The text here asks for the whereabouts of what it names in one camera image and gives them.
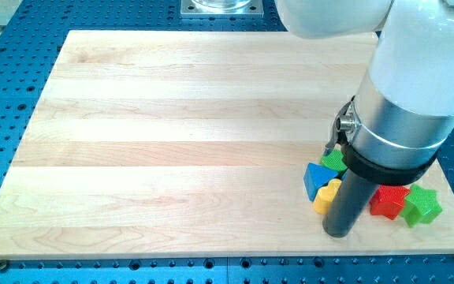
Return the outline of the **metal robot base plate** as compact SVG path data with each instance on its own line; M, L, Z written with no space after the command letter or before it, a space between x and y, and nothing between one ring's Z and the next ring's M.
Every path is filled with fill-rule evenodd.
M263 15L262 0L181 0L181 16Z

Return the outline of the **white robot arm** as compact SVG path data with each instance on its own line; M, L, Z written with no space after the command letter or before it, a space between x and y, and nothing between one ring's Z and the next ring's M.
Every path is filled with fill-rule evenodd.
M418 180L454 128L454 1L277 0L276 7L283 25L305 39L379 32L331 144L356 177Z

